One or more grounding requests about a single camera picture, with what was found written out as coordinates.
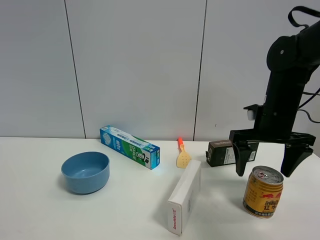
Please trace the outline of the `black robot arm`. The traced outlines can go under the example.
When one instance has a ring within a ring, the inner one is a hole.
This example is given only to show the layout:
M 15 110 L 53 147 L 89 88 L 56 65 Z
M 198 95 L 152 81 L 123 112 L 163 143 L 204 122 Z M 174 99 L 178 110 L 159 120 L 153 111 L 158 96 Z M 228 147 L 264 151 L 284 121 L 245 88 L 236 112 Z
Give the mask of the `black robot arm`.
M 305 85 L 320 65 L 320 24 L 316 22 L 300 33 L 279 37 L 267 53 L 270 70 L 262 105 L 245 107 L 252 129 L 231 130 L 229 139 L 235 155 L 236 173 L 244 175 L 250 143 L 284 144 L 281 173 L 289 177 L 313 153 L 316 137 L 293 131 Z

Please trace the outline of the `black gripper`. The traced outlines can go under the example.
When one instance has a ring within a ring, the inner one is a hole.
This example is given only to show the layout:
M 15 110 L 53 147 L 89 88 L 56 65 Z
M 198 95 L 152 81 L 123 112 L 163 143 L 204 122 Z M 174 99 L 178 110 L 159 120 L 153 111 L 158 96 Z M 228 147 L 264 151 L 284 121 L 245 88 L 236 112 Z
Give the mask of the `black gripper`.
M 252 153 L 247 142 L 286 144 L 280 171 L 287 178 L 312 155 L 310 146 L 314 145 L 316 137 L 309 133 L 293 132 L 298 107 L 298 101 L 263 104 L 253 120 L 253 128 L 230 131 L 229 140 L 232 142 L 238 176 L 244 175 Z

